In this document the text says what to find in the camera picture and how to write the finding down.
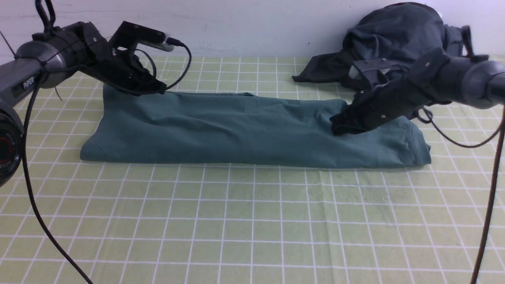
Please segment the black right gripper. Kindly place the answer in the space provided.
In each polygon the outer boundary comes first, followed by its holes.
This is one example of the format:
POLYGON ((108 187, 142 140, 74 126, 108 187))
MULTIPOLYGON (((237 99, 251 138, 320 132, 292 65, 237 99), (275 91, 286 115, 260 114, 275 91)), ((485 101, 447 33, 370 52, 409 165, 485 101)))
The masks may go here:
POLYGON ((366 133, 428 103, 428 96, 409 81, 390 81, 356 93, 347 111, 330 118, 335 136, 366 133))

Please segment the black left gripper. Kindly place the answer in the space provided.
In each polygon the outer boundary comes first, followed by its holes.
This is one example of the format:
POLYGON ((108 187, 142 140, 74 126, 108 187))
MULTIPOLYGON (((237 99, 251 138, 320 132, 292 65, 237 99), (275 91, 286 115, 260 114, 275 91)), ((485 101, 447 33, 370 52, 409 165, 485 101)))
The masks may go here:
POLYGON ((82 71, 119 91, 140 96, 163 93, 166 84, 144 68, 134 54, 137 50, 113 49, 92 22, 82 24, 81 39, 88 59, 82 71))

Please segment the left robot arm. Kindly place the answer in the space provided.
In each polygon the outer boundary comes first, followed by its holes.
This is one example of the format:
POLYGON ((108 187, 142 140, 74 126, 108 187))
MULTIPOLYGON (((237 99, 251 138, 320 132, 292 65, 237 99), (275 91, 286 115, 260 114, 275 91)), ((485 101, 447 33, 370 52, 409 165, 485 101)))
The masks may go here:
POLYGON ((166 84, 134 54, 142 44, 171 52, 170 35, 124 21, 106 39, 91 22, 49 27, 21 45, 1 66, 1 184, 18 169, 24 152, 24 126, 14 107, 36 88, 50 89, 81 71, 132 95, 162 92, 166 84))

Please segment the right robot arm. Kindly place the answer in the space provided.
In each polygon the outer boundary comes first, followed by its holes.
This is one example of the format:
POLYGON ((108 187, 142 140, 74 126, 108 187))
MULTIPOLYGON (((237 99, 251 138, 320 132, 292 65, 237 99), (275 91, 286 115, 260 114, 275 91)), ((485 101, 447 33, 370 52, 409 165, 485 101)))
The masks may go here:
POLYGON ((504 65, 487 56, 449 56, 435 48, 410 70, 378 85, 331 117, 334 135, 361 134, 429 104, 456 102, 478 109, 504 104, 504 65))

